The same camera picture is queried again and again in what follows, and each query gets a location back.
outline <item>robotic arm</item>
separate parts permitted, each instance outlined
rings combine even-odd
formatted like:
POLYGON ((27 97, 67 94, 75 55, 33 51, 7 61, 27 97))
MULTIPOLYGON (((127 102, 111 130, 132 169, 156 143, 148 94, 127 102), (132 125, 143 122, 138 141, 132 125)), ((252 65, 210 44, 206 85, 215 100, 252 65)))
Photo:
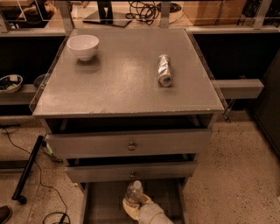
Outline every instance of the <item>robotic arm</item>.
POLYGON ((131 203, 131 201, 125 197, 122 201, 122 205, 125 212, 133 220, 139 221, 139 224, 174 224, 165 215, 164 210, 158 204, 154 203, 146 194, 142 193, 141 196, 138 197, 137 203, 131 203))

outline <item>drawer handle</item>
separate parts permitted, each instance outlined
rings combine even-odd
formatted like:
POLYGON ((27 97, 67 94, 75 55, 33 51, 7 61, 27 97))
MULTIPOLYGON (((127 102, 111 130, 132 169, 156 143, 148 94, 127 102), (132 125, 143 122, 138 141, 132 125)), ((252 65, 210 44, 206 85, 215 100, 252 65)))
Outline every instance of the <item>drawer handle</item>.
POLYGON ((139 177, 140 177, 140 174, 136 171, 132 171, 130 174, 131 179, 135 179, 135 178, 139 178, 139 177))
POLYGON ((129 151, 134 151, 137 148, 137 145, 135 143, 130 142, 129 143, 129 151))

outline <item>shoe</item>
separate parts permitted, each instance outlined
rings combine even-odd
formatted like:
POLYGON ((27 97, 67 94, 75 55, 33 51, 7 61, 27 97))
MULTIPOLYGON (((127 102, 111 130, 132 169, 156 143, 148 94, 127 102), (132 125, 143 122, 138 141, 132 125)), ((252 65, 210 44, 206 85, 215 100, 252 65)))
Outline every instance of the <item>shoe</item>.
POLYGON ((9 206, 0 206, 0 224, 6 223, 11 217, 12 211, 9 206))

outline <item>plastic bottle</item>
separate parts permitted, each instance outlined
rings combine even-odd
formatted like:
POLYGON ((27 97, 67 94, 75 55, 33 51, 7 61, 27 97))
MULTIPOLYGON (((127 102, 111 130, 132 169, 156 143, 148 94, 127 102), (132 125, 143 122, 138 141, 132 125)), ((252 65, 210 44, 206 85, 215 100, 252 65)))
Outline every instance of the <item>plastic bottle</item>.
POLYGON ((125 199, 131 204, 140 204, 142 196, 143 187, 141 182, 136 180, 130 183, 125 193, 125 199))

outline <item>aluminum foil roll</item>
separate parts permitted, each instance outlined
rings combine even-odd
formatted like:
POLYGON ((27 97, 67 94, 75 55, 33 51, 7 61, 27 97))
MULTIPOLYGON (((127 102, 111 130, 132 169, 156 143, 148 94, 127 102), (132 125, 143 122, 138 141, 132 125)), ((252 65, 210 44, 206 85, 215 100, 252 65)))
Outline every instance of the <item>aluminum foil roll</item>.
POLYGON ((170 62, 169 55, 162 54, 157 59, 158 64, 158 82, 163 87, 169 87, 173 83, 173 77, 170 73, 170 62))

